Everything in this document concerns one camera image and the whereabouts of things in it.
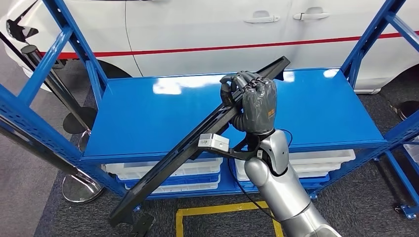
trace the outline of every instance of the red stripe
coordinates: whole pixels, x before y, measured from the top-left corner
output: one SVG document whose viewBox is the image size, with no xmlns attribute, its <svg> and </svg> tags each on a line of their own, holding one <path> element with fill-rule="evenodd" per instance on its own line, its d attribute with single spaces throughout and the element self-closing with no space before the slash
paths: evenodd
<svg viewBox="0 0 419 237">
<path fill-rule="evenodd" d="M 397 38 L 401 37 L 400 33 L 389 33 L 380 35 L 380 39 Z M 96 57 L 110 57 L 110 56 L 127 56 L 127 55 L 144 55 L 144 54 L 159 54 L 159 53 L 179 53 L 179 52 L 195 52 L 195 51 L 210 51 L 210 50 L 223 50 L 223 49 L 237 49 L 237 48 L 259 48 L 259 47 L 273 47 L 273 46 L 286 46 L 286 45 L 299 45 L 299 44 L 313 44 L 313 43 L 331 43 L 331 42 L 345 42 L 359 40 L 360 36 L 341 37 L 332 39 L 313 39 L 302 41 L 290 42 L 277 42 L 277 43 L 260 43 L 260 44 L 245 44 L 245 45 L 232 45 L 232 46 L 219 46 L 219 47 L 202 47 L 202 48 L 177 48 L 177 49 L 161 49 L 161 50 L 143 50 L 143 51 L 123 51 L 123 52 L 96 52 Z M 58 59 L 76 59 L 76 53 L 60 53 Z"/>
</svg>

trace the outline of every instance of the yellow floor line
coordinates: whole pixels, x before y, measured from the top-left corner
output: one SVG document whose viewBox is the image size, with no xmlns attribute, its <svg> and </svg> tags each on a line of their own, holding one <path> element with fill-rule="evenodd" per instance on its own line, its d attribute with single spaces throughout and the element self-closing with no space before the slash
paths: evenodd
<svg viewBox="0 0 419 237">
<path fill-rule="evenodd" d="M 264 201 L 257 201 L 256 203 L 262 208 L 268 208 L 268 205 Z M 175 223 L 176 237 L 183 237 L 183 216 L 207 215 L 207 214 L 225 213 L 225 212 L 233 212 L 233 211 L 246 211 L 246 210 L 254 210 L 254 209 L 258 209 L 258 207 L 253 202 L 179 209 L 176 212 L 176 223 Z M 275 220 L 272 220 L 272 222 L 274 225 L 276 236 L 284 237 L 284 235 L 282 234 L 281 225 Z"/>
</svg>

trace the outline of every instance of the white car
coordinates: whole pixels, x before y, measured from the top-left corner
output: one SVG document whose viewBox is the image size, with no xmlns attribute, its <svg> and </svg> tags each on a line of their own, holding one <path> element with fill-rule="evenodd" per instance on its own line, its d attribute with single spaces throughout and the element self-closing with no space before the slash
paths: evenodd
<svg viewBox="0 0 419 237">
<path fill-rule="evenodd" d="M 65 0 L 109 77 L 340 67 L 384 0 Z M 419 2 L 399 16 L 419 30 Z M 21 49 L 46 52 L 59 33 L 41 0 L 13 0 L 0 22 Z M 391 26 L 362 61 L 356 90 L 377 93 L 419 55 Z M 14 53 L 8 55 L 25 68 Z M 67 44 L 57 64 L 76 59 Z"/>
</svg>

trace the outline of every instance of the stanchion base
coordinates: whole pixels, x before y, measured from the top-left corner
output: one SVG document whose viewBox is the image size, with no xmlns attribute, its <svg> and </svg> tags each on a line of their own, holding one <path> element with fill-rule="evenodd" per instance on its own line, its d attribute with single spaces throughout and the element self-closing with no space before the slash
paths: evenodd
<svg viewBox="0 0 419 237">
<path fill-rule="evenodd" d="M 86 203 L 97 198 L 103 187 L 84 173 L 66 175 L 62 184 L 62 193 L 67 201 Z"/>
<path fill-rule="evenodd" d="M 94 120 L 96 119 L 97 110 L 90 107 L 81 107 L 79 110 L 79 115 L 86 123 L 86 125 L 90 128 L 93 127 Z M 77 121 L 76 117 L 72 113 L 69 113 L 64 121 L 63 121 L 63 128 L 66 132 L 70 134 L 79 134 L 86 130 L 79 121 Z"/>
</svg>

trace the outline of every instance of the gray robotic glove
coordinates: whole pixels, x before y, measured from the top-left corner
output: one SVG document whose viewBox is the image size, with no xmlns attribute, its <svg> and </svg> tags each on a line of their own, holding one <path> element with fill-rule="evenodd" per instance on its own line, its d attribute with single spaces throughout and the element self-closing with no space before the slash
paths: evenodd
<svg viewBox="0 0 419 237">
<path fill-rule="evenodd" d="M 249 71 L 225 76 L 221 82 L 227 80 L 231 81 L 231 91 L 234 92 L 238 87 L 243 93 L 243 112 L 232 118 L 230 123 L 237 130 L 247 133 L 264 134 L 272 131 L 277 106 L 275 82 Z"/>
</svg>

